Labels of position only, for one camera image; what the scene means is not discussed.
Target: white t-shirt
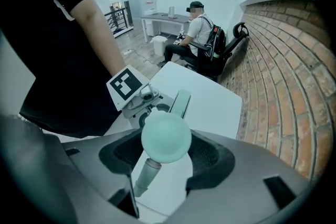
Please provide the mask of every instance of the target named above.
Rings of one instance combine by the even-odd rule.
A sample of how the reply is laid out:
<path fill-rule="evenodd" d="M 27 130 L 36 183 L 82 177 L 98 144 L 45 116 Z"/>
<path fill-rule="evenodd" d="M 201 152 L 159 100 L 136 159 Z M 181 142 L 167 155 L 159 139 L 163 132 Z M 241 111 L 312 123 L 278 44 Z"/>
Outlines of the white t-shirt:
<path fill-rule="evenodd" d="M 208 21 L 211 24 L 208 24 L 208 22 L 204 18 L 200 18 L 201 16 L 206 17 Z M 209 35 L 211 33 L 213 23 L 212 21 L 206 16 L 206 14 L 201 14 L 197 18 L 193 19 L 189 25 L 189 30 L 188 30 L 188 36 L 194 38 L 194 42 L 197 42 L 199 44 L 206 44 L 206 42 L 209 39 Z M 194 55 L 197 56 L 197 48 L 190 45 L 190 49 Z"/>

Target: black backpack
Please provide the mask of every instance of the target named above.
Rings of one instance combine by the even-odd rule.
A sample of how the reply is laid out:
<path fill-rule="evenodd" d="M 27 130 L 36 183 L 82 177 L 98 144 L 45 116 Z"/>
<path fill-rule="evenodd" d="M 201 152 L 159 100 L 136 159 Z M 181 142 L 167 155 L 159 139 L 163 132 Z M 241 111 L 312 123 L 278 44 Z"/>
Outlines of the black backpack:
<path fill-rule="evenodd" d="M 217 55 L 221 55 L 225 50 L 225 43 L 226 43 L 226 36 L 224 31 L 220 26 L 217 26 L 214 23 L 212 23 L 213 25 L 211 26 L 211 23 L 206 17 L 201 16 L 200 18 L 205 19 L 209 24 L 209 26 L 211 27 L 211 32 L 205 46 L 211 46 L 213 50 L 210 50 L 205 54 L 211 58 L 213 55 L 212 51 L 214 51 L 214 53 L 216 53 Z"/>

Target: black t-shirt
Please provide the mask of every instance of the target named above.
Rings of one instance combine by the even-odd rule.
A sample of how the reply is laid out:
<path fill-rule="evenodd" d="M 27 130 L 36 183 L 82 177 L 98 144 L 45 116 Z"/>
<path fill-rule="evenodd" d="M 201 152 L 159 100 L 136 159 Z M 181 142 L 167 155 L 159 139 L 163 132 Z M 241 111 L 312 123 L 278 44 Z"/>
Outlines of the black t-shirt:
<path fill-rule="evenodd" d="M 60 0 L 67 12 L 81 1 Z M 1 0 L 0 11 L 3 33 L 36 77 L 20 113 L 51 132 L 104 135 L 120 113 L 111 76 L 78 23 L 54 0 Z"/>

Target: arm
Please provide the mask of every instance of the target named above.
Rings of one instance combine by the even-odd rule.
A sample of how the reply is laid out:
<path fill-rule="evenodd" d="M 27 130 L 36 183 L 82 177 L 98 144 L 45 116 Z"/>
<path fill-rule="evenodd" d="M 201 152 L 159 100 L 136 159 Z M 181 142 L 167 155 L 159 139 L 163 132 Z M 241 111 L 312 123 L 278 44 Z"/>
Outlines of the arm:
<path fill-rule="evenodd" d="M 82 0 L 71 11 L 94 52 L 112 76 L 125 67 L 117 42 L 95 0 Z"/>
<path fill-rule="evenodd" d="M 190 36 L 186 36 L 185 37 L 185 39 L 183 39 L 182 40 L 182 42 L 180 43 L 180 46 L 188 46 L 189 45 L 189 43 L 191 42 L 191 41 L 193 41 L 194 40 L 194 38 L 193 37 L 190 37 Z"/>

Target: trash can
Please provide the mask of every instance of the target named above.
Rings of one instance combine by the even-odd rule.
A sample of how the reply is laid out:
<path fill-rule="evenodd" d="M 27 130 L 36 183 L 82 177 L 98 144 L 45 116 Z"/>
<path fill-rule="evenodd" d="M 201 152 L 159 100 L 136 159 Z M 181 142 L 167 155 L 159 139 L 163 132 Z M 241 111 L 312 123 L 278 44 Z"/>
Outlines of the trash can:
<path fill-rule="evenodd" d="M 152 38 L 151 42 L 154 45 L 154 52 L 158 56 L 164 55 L 164 48 L 165 48 L 165 42 L 167 41 L 167 38 L 162 36 L 155 36 Z"/>

